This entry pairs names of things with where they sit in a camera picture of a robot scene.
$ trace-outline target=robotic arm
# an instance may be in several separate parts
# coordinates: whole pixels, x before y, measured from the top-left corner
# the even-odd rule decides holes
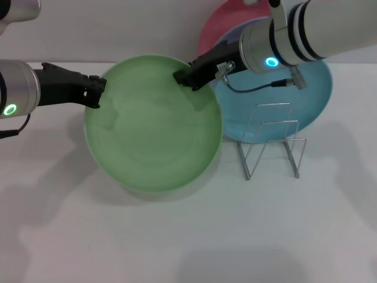
[[[13,22],[35,19],[41,10],[39,0],[1,0],[0,34]],[[0,119],[29,115],[38,106],[78,103],[99,108],[106,80],[86,76],[42,63],[33,70],[18,60],[0,60]],[[0,138],[16,135],[2,131]]]
[[[215,76],[224,80],[246,69],[264,74],[288,67],[299,86],[297,65],[377,44],[376,0],[309,0],[292,7],[269,0],[269,5],[272,18],[245,28],[239,42],[222,42],[199,56],[190,69],[174,73],[176,81],[198,90]]]

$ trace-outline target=wire dish rack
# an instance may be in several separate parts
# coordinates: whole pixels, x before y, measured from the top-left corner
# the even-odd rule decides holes
[[[256,110],[260,109],[260,108],[273,108],[273,107],[285,107],[287,108],[287,120],[282,120],[282,121],[263,121],[261,122],[258,127],[257,127],[257,130],[255,132],[255,135],[253,137],[253,141],[251,143],[246,143],[245,142],[245,137],[247,135],[247,133],[250,133],[249,130],[250,130],[250,126],[254,120],[254,114],[256,112]],[[263,156],[263,153],[264,153],[264,150],[266,149],[266,146],[268,144],[271,144],[271,143],[280,143],[282,145],[284,145],[284,148],[287,152],[287,155],[288,155],[288,159],[290,161],[290,164],[292,165],[292,169],[293,169],[293,172],[295,174],[295,178],[299,179],[300,178],[300,167],[301,167],[301,161],[302,161],[302,157],[304,155],[304,152],[305,152],[305,148],[306,148],[306,143],[307,143],[307,139],[298,139],[297,138],[297,133],[299,131],[299,127],[300,127],[300,121],[298,120],[291,120],[290,117],[291,117],[291,114],[292,114],[292,105],[290,103],[271,103],[271,104],[258,104],[258,105],[255,105],[251,115],[250,115],[250,118],[249,118],[249,121],[247,123],[247,126],[246,126],[246,129],[242,135],[242,138],[241,140],[237,141],[237,145],[238,145],[238,148],[239,148],[239,153],[240,153],[240,157],[241,157],[241,160],[242,160],[242,163],[243,163],[243,167],[244,167],[244,170],[245,170],[245,173],[246,173],[246,179],[247,180],[250,180],[255,172],[255,170],[257,169],[258,167],[258,164],[260,163],[260,159],[262,158]],[[249,169],[249,165],[248,165],[248,157],[250,156],[250,152],[252,151],[252,148],[254,148],[254,146],[256,144],[260,144],[258,141],[258,137],[260,137],[261,133],[263,132],[263,130],[269,126],[276,126],[276,125],[286,125],[286,130],[285,130],[285,135],[284,135],[284,138],[282,139],[279,139],[279,140],[268,140],[267,142],[264,142],[263,144],[263,148],[262,148],[262,151],[260,152],[258,158],[257,158],[257,161],[256,163],[254,164],[254,166],[252,167],[252,171],[250,172],[250,169]],[[296,131],[295,131],[295,134],[293,136],[293,138],[287,138],[287,135],[288,135],[288,129],[290,126],[294,126]],[[303,143],[303,146],[302,146],[302,151],[301,151],[301,154],[300,154],[300,159],[299,159],[299,162],[298,164],[296,163],[295,161],[295,158],[293,157],[293,149],[295,147],[295,143]],[[244,144],[248,144],[249,145],[249,148],[245,154],[244,152],[244,149],[243,149],[243,145]]]

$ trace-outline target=blue led ring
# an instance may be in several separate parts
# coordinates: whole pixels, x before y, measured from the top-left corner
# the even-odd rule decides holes
[[[266,65],[269,67],[277,67],[279,65],[279,61],[275,57],[269,57],[266,59]]]

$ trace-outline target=white tabletop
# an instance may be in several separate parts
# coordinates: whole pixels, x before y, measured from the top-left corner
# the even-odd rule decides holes
[[[88,75],[111,66],[59,65]],[[377,65],[330,67],[330,103],[300,133],[299,180],[271,145],[245,181],[224,140],[187,188],[135,195],[93,161],[84,107],[39,107],[0,141],[0,282],[376,282]]]

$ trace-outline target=green plate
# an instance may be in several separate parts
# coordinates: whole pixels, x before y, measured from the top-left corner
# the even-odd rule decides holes
[[[85,134],[94,159],[122,185],[163,192],[188,184],[219,151],[223,122],[209,86],[178,85],[177,59],[145,55],[115,65],[99,109],[86,108]]]

